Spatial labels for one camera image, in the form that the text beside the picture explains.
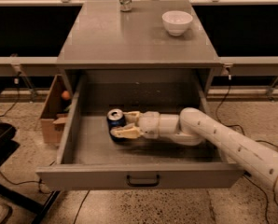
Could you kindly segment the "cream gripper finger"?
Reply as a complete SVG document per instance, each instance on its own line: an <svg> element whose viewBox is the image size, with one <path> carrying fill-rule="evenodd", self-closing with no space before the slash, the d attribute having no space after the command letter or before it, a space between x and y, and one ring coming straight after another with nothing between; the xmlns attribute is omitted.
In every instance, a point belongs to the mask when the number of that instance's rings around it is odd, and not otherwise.
<svg viewBox="0 0 278 224"><path fill-rule="evenodd" d="M127 123L137 123L141 117L140 111L124 112L124 117Z"/></svg>
<svg viewBox="0 0 278 224"><path fill-rule="evenodd" d="M134 123L130 123L124 127L114 127L110 133L116 138L137 139L141 134L141 130Z"/></svg>

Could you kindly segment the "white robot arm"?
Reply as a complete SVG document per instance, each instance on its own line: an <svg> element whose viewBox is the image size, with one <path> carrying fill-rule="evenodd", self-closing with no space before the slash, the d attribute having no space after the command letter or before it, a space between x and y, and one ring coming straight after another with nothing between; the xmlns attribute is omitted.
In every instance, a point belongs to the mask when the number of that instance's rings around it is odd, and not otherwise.
<svg viewBox="0 0 278 224"><path fill-rule="evenodd" d="M144 137L186 146L207 140L278 194L278 152L233 131L199 109L188 107L178 115L112 109L107 121L111 137L117 140Z"/></svg>

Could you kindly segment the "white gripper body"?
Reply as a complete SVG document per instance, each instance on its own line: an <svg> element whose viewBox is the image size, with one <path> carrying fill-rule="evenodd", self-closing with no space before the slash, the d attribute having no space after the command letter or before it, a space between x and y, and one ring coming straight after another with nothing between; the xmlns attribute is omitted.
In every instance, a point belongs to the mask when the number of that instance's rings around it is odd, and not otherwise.
<svg viewBox="0 0 278 224"><path fill-rule="evenodd" d="M160 113L148 111L142 113L138 125L141 135L147 139L157 139L159 137Z"/></svg>

